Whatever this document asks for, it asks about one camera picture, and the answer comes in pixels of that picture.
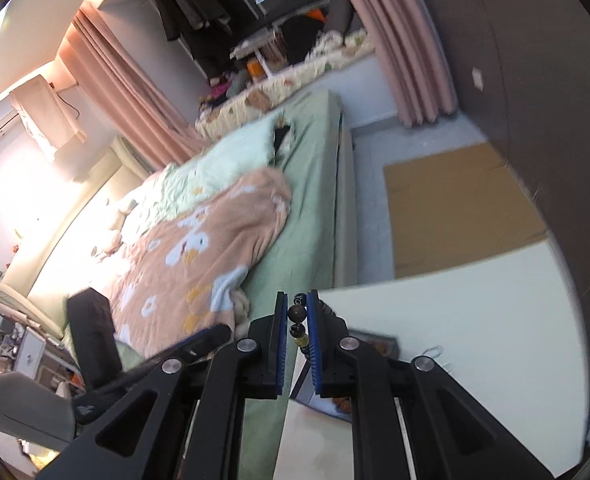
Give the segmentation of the dark wood wardrobe panel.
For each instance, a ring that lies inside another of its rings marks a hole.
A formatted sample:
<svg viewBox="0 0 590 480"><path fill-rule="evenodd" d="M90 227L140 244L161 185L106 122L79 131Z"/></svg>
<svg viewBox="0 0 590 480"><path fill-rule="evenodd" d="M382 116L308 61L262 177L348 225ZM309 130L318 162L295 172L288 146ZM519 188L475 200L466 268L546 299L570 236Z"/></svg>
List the dark wood wardrobe panel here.
<svg viewBox="0 0 590 480"><path fill-rule="evenodd" d="M590 310L590 14L580 0L426 1L462 107L508 153Z"/></svg>

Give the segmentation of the light green duvet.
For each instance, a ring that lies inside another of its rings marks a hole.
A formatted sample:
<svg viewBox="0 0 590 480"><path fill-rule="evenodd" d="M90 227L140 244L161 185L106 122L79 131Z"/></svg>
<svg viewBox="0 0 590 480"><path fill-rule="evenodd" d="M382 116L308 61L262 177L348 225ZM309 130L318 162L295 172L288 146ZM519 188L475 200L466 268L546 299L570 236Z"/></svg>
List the light green duvet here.
<svg viewBox="0 0 590 480"><path fill-rule="evenodd" d="M244 174L270 166L292 130L292 122L275 112L229 133L182 165L168 165L112 206L109 229L139 237L192 210Z"/></svg>

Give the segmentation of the white folding drying rack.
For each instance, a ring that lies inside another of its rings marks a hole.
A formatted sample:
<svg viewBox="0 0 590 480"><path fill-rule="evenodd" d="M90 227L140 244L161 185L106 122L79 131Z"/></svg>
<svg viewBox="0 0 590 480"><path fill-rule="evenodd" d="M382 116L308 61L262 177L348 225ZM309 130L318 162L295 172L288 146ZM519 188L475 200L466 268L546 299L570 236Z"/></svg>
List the white folding drying rack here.
<svg viewBox="0 0 590 480"><path fill-rule="evenodd" d="M254 58L267 78L274 77L288 66L284 38L278 28L265 27L245 38L231 53L230 59L244 61Z"/></svg>

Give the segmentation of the pink curtain right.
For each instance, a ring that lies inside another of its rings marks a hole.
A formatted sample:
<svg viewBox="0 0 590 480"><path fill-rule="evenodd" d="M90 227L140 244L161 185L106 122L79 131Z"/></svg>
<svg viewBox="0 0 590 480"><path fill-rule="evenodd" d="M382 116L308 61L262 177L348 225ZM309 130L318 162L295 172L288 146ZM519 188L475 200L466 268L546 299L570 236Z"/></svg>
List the pink curtain right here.
<svg viewBox="0 0 590 480"><path fill-rule="evenodd" d="M400 122L436 122L458 108L450 67L424 0L350 0L375 48Z"/></svg>

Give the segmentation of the window bench patterned cushion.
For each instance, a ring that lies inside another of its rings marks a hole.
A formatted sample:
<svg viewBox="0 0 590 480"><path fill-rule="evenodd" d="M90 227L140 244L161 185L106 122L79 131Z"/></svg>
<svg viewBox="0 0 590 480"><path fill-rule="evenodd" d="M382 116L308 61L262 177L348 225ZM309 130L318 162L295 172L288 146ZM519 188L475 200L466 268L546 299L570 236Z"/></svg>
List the window bench patterned cushion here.
<svg viewBox="0 0 590 480"><path fill-rule="evenodd" d="M343 70L373 54L374 50L373 41L364 28L348 36L336 30L324 32L301 63L252 84L237 96L206 112L194 127L205 139L216 142L248 122L269 114L326 73Z"/></svg>

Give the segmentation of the hanging dark clothes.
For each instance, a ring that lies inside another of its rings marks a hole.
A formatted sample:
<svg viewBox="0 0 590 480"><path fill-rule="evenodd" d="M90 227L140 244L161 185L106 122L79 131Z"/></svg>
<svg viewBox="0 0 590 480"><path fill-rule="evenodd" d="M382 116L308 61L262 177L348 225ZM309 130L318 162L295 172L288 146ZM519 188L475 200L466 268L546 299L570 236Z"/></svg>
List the hanging dark clothes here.
<svg viewBox="0 0 590 480"><path fill-rule="evenodd" d="M154 0L166 39L183 40L193 61L214 78L230 69L229 17L217 0Z"/></svg>

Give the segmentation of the hanging beige cloth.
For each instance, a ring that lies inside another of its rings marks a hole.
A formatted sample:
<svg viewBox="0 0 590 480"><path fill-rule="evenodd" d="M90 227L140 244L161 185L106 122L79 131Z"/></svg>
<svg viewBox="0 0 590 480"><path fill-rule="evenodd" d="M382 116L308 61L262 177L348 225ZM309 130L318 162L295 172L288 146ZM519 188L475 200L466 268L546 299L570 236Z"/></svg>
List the hanging beige cloth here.
<svg viewBox="0 0 590 480"><path fill-rule="evenodd" d="M86 142L77 119L43 76L25 81L8 96L25 130L48 156L71 140Z"/></svg>

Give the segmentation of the white wall socket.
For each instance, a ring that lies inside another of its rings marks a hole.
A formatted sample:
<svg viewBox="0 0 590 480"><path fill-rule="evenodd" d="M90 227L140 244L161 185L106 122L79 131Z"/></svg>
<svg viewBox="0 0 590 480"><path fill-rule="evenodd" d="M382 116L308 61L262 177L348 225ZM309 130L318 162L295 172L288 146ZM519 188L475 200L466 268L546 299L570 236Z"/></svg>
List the white wall socket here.
<svg viewBox="0 0 590 480"><path fill-rule="evenodd" d="M473 85L474 87L480 91L483 92L485 85L484 85L484 77L482 76L481 70L477 67L473 67L472 68L472 79L473 79Z"/></svg>

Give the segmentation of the dark wooden bead strand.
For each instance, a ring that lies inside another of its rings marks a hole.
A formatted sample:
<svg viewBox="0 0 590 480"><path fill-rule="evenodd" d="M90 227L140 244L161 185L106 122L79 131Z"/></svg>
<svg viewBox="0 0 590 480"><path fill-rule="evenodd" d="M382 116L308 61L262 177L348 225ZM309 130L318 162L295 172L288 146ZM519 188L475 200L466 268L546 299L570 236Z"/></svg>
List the dark wooden bead strand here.
<svg viewBox="0 0 590 480"><path fill-rule="evenodd" d="M292 336L297 348L306 357L309 357L309 335L304 322L307 321L307 295L303 292L297 294L293 304L287 310L287 316L292 325L289 327L289 335Z"/></svg>

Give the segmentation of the pink floral fleece blanket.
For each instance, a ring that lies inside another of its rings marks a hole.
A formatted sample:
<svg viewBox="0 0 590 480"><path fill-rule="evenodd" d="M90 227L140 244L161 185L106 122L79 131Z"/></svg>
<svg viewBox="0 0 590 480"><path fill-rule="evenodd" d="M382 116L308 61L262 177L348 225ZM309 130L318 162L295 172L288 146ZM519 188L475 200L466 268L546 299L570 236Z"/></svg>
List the pink floral fleece blanket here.
<svg viewBox="0 0 590 480"><path fill-rule="evenodd" d="M291 201L281 170L264 167L136 242L115 245L92 285L109 300L117 340L153 356L217 324L246 333L242 284L284 229Z"/></svg>

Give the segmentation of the pink curtain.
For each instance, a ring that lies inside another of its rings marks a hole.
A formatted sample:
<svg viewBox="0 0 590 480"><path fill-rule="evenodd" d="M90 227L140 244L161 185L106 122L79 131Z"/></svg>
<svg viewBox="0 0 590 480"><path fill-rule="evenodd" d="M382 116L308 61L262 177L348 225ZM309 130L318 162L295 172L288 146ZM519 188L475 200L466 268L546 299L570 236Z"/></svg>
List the pink curtain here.
<svg viewBox="0 0 590 480"><path fill-rule="evenodd" d="M184 164L211 145L153 83L92 4L82 3L74 14L58 57L153 168Z"/></svg>
<svg viewBox="0 0 590 480"><path fill-rule="evenodd" d="M375 48L400 122L436 122L458 108L450 67L424 0L350 0Z"/></svg>

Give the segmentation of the pink curtain left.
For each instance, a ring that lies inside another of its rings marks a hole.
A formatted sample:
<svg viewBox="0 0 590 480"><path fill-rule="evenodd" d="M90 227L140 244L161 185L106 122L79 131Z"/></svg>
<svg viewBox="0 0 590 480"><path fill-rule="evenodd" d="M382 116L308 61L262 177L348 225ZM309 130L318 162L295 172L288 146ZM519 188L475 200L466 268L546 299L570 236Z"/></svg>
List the pink curtain left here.
<svg viewBox="0 0 590 480"><path fill-rule="evenodd" d="M92 4L82 3L74 14L58 57L153 168L184 164L211 145L153 83Z"/></svg>

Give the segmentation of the flat brown cardboard sheet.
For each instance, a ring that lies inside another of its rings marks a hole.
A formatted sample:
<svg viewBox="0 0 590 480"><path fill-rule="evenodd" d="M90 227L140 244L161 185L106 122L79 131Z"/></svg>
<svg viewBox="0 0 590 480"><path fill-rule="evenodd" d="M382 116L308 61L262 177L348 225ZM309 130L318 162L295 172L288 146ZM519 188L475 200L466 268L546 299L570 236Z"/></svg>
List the flat brown cardboard sheet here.
<svg viewBox="0 0 590 480"><path fill-rule="evenodd" d="M397 278L492 258L548 234L489 143L389 165L384 176Z"/></svg>

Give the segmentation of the green bed with sheet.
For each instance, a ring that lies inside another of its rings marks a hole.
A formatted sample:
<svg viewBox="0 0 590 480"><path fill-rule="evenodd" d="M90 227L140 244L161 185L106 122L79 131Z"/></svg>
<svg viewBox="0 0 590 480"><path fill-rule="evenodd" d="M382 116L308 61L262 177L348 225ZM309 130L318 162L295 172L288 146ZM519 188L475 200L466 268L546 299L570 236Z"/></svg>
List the green bed with sheet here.
<svg viewBox="0 0 590 480"><path fill-rule="evenodd" d="M142 181L115 172L78 213L30 288L58 318L76 292L110 305L133 364L224 324L243 337L278 292L336 284L342 162L337 93L319 89Z"/></svg>

